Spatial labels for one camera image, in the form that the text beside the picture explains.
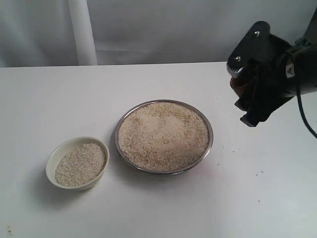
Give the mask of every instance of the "bowl rim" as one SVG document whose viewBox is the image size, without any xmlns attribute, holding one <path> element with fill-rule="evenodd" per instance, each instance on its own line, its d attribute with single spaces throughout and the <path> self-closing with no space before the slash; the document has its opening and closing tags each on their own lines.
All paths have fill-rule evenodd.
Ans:
<svg viewBox="0 0 317 238">
<path fill-rule="evenodd" d="M 106 154 L 105 154 L 105 158 L 106 158 L 106 163 L 105 163 L 105 166 L 103 168 L 103 170 L 101 170 L 101 172 L 91 181 L 83 184 L 83 185 L 80 185 L 80 186 L 73 186 L 73 187 L 70 187 L 70 186 L 64 186 L 64 185 L 61 185 L 59 184 L 56 180 L 51 180 L 50 177 L 48 176 L 48 163 L 49 163 L 49 160 L 52 158 L 52 156 L 63 146 L 63 145 L 66 145 L 70 142 L 73 142 L 73 141 L 76 141 L 76 140 L 80 140 L 80 139 L 89 139 L 89 140 L 94 140 L 94 141 L 98 141 L 102 147 L 103 147 L 103 150 L 106 151 Z M 48 178 L 48 180 L 55 186 L 57 187 L 60 187 L 60 188 L 64 188 L 64 189 L 79 189 L 79 188 L 82 188 L 82 187 L 85 187 L 91 183 L 93 183 L 94 181 L 98 180 L 105 172 L 107 166 L 108 166 L 108 163 L 109 163 L 109 157 L 110 157 L 110 154 L 109 154 L 109 149 L 107 147 L 107 145 L 105 143 L 103 143 L 101 140 L 95 138 L 95 137 L 91 137 L 91 136 L 79 136 L 79 137 L 74 137 L 74 138 L 71 138 L 63 143 L 61 143 L 59 146 L 57 146 L 53 152 L 51 153 L 51 155 L 49 156 L 48 160 L 47 160 L 47 163 L 46 163 L 46 167 L 45 167 L 45 173 L 46 173 L 46 176 Z"/>
<path fill-rule="evenodd" d="M 149 105 L 149 104 L 152 104 L 152 103 L 161 103 L 161 102 L 167 102 L 167 103 L 175 103 L 175 104 L 179 104 L 181 106 L 184 106 L 192 111 L 194 111 L 195 113 L 197 113 L 201 119 L 204 121 L 204 123 L 206 124 L 207 126 L 207 129 L 208 129 L 208 144 L 207 144 L 207 148 L 205 150 L 205 152 L 203 153 L 203 155 L 197 159 L 195 162 L 191 163 L 190 165 L 182 168 L 182 169 L 178 169 L 178 170 L 172 170 L 172 171 L 153 171 L 153 170 L 148 170 L 148 169 L 145 169 L 145 168 L 142 168 L 136 164 L 134 164 L 132 161 L 130 161 L 123 153 L 123 151 L 121 150 L 120 146 L 119 146 L 119 129 L 121 127 L 121 124 L 123 123 L 123 121 L 131 114 L 133 113 L 134 111 L 140 109 L 141 107 L 145 106 L 145 105 Z M 118 153 L 120 154 L 121 158 L 123 158 L 123 160 L 128 164 L 130 165 L 131 167 L 137 169 L 137 170 L 140 170 L 142 172 L 145 172 L 145 173 L 149 173 L 149 174 L 153 174 L 153 175 L 176 175 L 176 174 L 179 174 L 179 173 L 182 173 L 184 171 L 187 171 L 189 169 L 192 169 L 193 167 L 195 167 L 198 163 L 200 163 L 207 155 L 208 153 L 210 152 L 211 150 L 211 146 L 212 146 L 212 143 L 213 143 L 213 130 L 212 130 L 212 127 L 211 127 L 211 124 L 210 122 L 208 121 L 207 117 L 205 117 L 205 115 L 200 112 L 198 109 L 194 108 L 193 106 L 187 104 L 187 103 L 183 103 L 183 102 L 180 102 L 180 101 L 176 101 L 176 100 L 169 100 L 169 99 L 159 99 L 159 100 L 152 100 L 152 101 L 148 101 L 148 102 L 144 102 L 144 103 L 141 103 L 135 107 L 133 107 L 132 109 L 130 109 L 128 112 L 126 112 L 122 118 L 119 120 L 116 128 L 115 128 L 115 146 L 117 148 L 117 151 Z"/>
</svg>

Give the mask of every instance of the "uncooked rice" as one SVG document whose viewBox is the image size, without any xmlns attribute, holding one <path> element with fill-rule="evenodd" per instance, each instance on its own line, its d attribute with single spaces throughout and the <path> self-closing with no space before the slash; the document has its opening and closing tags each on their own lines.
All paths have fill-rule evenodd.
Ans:
<svg viewBox="0 0 317 238">
<path fill-rule="evenodd" d="M 55 170 L 55 179 L 64 186 L 81 186 L 97 177 L 105 164 L 105 154 L 98 144 L 82 144 L 63 157 Z"/>
<path fill-rule="evenodd" d="M 135 165 L 174 171 L 197 161 L 206 151 L 209 132 L 194 111 L 170 102 L 145 105 L 131 113 L 118 132 L 119 147 Z"/>
</svg>

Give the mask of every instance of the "robotic arm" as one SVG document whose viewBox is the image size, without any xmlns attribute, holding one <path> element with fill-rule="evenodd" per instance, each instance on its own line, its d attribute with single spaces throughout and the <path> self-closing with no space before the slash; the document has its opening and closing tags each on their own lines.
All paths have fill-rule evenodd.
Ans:
<svg viewBox="0 0 317 238">
<path fill-rule="evenodd" d="M 227 61 L 230 85 L 246 112 L 241 121 L 254 127 L 297 96 L 306 126 L 301 94 L 317 91 L 317 45 L 302 40 L 292 46 L 270 33 L 264 21 L 256 22 Z"/>
</svg>

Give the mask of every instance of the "white curtain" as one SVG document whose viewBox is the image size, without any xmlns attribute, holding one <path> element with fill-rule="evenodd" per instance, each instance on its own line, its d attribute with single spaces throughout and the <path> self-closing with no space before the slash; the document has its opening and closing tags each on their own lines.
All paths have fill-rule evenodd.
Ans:
<svg viewBox="0 0 317 238">
<path fill-rule="evenodd" d="M 264 20 L 293 43 L 316 0 L 0 0 L 0 67 L 225 61 Z"/>
</svg>

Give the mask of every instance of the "white backdrop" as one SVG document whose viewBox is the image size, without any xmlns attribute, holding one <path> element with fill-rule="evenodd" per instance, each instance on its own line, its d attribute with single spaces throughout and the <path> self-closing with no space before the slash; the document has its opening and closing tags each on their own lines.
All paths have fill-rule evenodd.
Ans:
<svg viewBox="0 0 317 238">
<path fill-rule="evenodd" d="M 293 43 L 316 6 L 316 0 L 0 0 L 0 66 L 224 61 L 258 20 Z"/>
</svg>

